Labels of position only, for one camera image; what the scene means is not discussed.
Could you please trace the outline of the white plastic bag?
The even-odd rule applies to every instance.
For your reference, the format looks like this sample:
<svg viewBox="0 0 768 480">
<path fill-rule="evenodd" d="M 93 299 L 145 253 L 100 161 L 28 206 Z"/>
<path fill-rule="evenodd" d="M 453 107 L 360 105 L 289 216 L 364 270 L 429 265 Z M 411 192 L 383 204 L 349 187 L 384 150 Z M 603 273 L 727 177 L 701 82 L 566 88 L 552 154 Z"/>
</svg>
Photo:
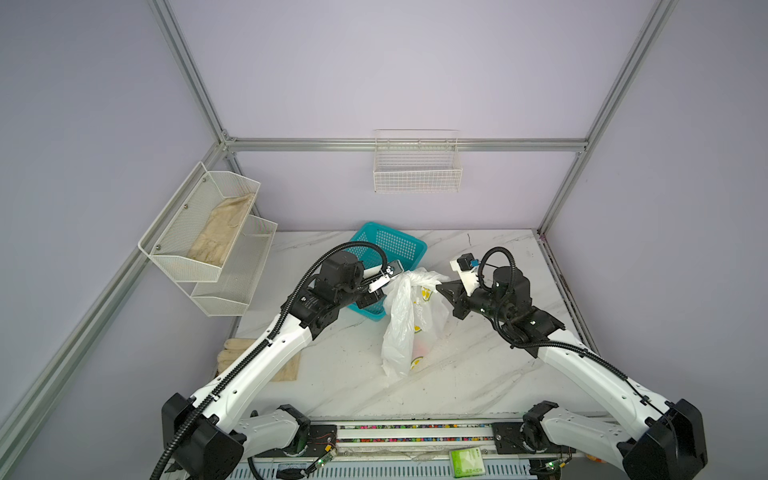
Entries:
<svg viewBox="0 0 768 480">
<path fill-rule="evenodd" d="M 437 287 L 448 280 L 446 275 L 419 267 L 397 275 L 383 288 L 390 320 L 381 359 L 390 380 L 407 377 L 442 338 L 450 309 Z"/>
</svg>

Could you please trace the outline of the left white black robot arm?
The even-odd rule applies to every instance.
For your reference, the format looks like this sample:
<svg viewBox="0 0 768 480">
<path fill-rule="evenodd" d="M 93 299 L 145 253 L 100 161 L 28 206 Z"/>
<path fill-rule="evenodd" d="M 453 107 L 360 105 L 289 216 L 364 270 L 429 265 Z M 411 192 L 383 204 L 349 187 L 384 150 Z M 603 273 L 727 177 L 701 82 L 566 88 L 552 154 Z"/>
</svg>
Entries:
<svg viewBox="0 0 768 480">
<path fill-rule="evenodd" d="M 378 302 L 383 287 L 403 271 L 378 246 L 379 267 L 366 269 L 352 253 L 356 242 L 342 243 L 323 254 L 301 277 L 279 314 L 237 360 L 192 396 L 175 394 L 162 408 L 164 451 L 151 476 L 162 477 L 168 464 L 192 479 L 225 479 L 244 459 L 281 451 L 302 454 L 310 420 L 284 404 L 270 413 L 249 416 L 258 393 L 301 350 L 338 319 L 341 309 Z"/>
</svg>

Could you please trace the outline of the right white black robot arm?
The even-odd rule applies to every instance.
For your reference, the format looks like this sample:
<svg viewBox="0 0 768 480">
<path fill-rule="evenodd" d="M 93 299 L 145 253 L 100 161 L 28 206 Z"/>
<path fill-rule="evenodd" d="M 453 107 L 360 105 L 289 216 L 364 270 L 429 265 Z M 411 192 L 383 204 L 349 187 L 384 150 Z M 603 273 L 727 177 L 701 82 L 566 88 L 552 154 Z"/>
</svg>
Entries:
<svg viewBox="0 0 768 480">
<path fill-rule="evenodd" d="M 563 322 L 534 306 L 530 282 L 517 268 L 497 269 L 490 286 L 481 286 L 477 273 L 463 271 L 437 290 L 454 317 L 481 315 L 511 348 L 569 378 L 613 419 L 595 420 L 542 401 L 523 417 L 520 435 L 526 450 L 570 447 L 632 479 L 692 479 L 707 465 L 699 409 L 685 399 L 669 401 L 597 355 Z"/>
</svg>

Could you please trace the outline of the lower white mesh shelf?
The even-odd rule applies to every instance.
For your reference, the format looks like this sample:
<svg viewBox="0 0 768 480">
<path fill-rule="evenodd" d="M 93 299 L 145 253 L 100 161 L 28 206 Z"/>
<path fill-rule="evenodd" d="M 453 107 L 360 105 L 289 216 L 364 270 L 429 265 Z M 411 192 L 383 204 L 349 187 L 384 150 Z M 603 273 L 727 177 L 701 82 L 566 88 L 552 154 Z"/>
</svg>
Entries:
<svg viewBox="0 0 768 480">
<path fill-rule="evenodd" d="M 216 282 L 197 283 L 190 299 L 208 317 L 244 315 L 265 268 L 278 224 L 249 215 Z"/>
</svg>

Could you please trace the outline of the white mesh shelf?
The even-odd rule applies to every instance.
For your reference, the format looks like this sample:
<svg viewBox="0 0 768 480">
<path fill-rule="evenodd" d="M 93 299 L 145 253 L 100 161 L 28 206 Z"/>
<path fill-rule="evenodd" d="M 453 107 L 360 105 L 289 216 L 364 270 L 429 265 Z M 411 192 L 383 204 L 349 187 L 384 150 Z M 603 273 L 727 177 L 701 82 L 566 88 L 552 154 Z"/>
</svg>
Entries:
<svg viewBox="0 0 768 480">
<path fill-rule="evenodd" d="M 265 268 L 278 224 L 249 215 L 216 282 L 197 283 L 190 299 L 208 317 L 244 315 Z"/>
<path fill-rule="evenodd" d="M 256 180 L 229 171 L 211 171 L 199 163 L 141 237 L 139 251 L 176 283 L 216 282 L 224 265 L 192 260 L 187 253 L 219 203 L 251 193 L 256 199 L 259 190 Z"/>
</svg>

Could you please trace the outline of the beige glove on table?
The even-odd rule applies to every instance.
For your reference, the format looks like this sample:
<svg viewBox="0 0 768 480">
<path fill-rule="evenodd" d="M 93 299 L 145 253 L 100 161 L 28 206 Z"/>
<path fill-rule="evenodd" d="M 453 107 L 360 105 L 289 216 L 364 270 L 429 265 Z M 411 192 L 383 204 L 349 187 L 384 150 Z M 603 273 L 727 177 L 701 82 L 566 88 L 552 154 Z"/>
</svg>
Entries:
<svg viewBox="0 0 768 480">
<path fill-rule="evenodd" d="M 255 343 L 251 338 L 230 338 L 224 343 L 217 355 L 216 375 L 221 375 L 235 360 L 242 357 L 246 350 Z M 272 378 L 272 382 L 292 382 L 299 376 L 301 354 L 294 355 Z"/>
</svg>

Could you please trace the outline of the beige glove in shelf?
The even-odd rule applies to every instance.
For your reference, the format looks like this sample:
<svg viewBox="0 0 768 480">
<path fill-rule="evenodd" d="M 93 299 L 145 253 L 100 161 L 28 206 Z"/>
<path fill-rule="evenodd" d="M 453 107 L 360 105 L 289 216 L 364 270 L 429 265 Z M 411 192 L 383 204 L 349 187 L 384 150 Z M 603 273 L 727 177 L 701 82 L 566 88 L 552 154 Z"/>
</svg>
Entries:
<svg viewBox="0 0 768 480">
<path fill-rule="evenodd" d="M 254 199 L 255 194 L 251 193 L 226 198 L 219 203 L 211 211 L 187 256 L 192 260 L 222 267 Z"/>
</svg>

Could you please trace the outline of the upper white mesh shelf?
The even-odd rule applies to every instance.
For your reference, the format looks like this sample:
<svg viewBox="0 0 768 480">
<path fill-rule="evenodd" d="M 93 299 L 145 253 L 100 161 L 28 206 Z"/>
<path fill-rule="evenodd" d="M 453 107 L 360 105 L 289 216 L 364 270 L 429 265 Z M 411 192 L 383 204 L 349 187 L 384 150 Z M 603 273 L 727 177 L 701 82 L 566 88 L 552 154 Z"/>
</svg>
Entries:
<svg viewBox="0 0 768 480">
<path fill-rule="evenodd" d="M 259 190 L 256 180 L 229 171 L 211 171 L 199 163 L 141 237 L 139 251 L 176 283 L 216 282 L 224 265 L 192 260 L 187 253 L 219 203 L 251 193 L 256 199 Z"/>
</svg>

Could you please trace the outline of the green small box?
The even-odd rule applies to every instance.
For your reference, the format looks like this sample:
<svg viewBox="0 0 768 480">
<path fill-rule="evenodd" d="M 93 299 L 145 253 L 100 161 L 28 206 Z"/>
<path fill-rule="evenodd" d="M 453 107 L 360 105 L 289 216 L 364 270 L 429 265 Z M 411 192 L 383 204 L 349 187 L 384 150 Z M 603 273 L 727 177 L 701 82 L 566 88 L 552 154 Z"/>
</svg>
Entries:
<svg viewBox="0 0 768 480">
<path fill-rule="evenodd" d="M 479 447 L 453 450 L 449 455 L 452 475 L 456 479 L 481 476 L 486 473 L 482 450 Z"/>
</svg>

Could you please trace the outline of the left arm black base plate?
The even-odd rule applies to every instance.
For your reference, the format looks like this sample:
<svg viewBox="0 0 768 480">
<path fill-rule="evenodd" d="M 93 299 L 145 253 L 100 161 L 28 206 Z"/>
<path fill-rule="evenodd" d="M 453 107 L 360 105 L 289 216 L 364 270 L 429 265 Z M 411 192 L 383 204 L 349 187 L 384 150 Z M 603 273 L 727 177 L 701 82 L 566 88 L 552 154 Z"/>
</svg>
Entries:
<svg viewBox="0 0 768 480">
<path fill-rule="evenodd" d="M 285 448 L 272 449 L 257 455 L 258 459 L 319 457 L 337 441 L 335 425 L 311 424 L 300 427 L 296 437 Z"/>
</svg>

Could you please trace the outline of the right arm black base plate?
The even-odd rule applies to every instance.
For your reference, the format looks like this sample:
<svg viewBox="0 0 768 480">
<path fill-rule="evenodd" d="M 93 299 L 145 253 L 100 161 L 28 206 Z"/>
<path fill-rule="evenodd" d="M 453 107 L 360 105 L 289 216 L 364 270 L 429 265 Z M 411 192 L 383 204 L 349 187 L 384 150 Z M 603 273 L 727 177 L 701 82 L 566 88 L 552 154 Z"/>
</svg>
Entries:
<svg viewBox="0 0 768 480">
<path fill-rule="evenodd" d="M 491 424 L 492 437 L 498 454 L 561 454 L 574 450 L 551 441 L 541 426 L 523 421 Z"/>
</svg>

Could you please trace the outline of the aluminium mounting rail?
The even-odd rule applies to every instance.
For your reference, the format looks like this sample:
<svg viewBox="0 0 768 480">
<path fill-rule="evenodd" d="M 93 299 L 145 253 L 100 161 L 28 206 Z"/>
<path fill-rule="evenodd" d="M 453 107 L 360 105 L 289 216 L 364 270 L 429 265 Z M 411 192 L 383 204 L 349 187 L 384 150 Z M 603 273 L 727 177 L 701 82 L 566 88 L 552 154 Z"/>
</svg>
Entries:
<svg viewBox="0 0 768 480">
<path fill-rule="evenodd" d="M 535 423 L 558 445 L 580 450 L 602 460 L 620 463 L 640 441 L 655 418 L 641 421 L 638 431 L 617 422 L 583 417 L 553 405 L 539 404 L 522 418 L 512 421 Z M 463 446 L 489 448 L 496 452 L 491 424 L 511 421 L 412 420 L 352 423 L 315 423 L 289 404 L 269 413 L 252 412 L 224 427 L 215 417 L 194 419 L 172 455 L 173 461 L 189 472 L 206 467 L 235 464 L 250 456 L 287 447 L 300 427 L 311 424 L 335 425 L 334 445 L 341 451 L 446 450 Z"/>
</svg>

